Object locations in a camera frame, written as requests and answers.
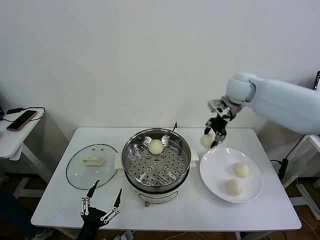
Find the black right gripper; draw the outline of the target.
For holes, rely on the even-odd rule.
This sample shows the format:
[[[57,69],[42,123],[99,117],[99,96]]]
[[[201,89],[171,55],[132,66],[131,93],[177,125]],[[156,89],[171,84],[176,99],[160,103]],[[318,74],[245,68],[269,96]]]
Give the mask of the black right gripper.
[[[221,144],[225,140],[227,135],[227,123],[228,121],[223,119],[220,115],[217,115],[216,117],[209,119],[205,123],[204,135],[209,134],[211,130],[213,130],[213,132],[215,133],[214,140],[210,145],[211,148]]]

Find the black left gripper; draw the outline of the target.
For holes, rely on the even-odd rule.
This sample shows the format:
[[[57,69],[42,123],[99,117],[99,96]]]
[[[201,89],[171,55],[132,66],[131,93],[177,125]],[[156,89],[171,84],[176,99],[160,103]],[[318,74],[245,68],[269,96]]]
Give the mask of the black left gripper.
[[[79,233],[79,240],[95,240],[99,228],[103,227],[105,224],[109,224],[110,221],[120,213],[119,207],[121,204],[122,189],[119,190],[110,212],[106,213],[103,210],[90,207],[91,198],[94,195],[98,183],[99,180],[92,185],[86,196],[81,198],[80,214],[82,215],[83,225]]]

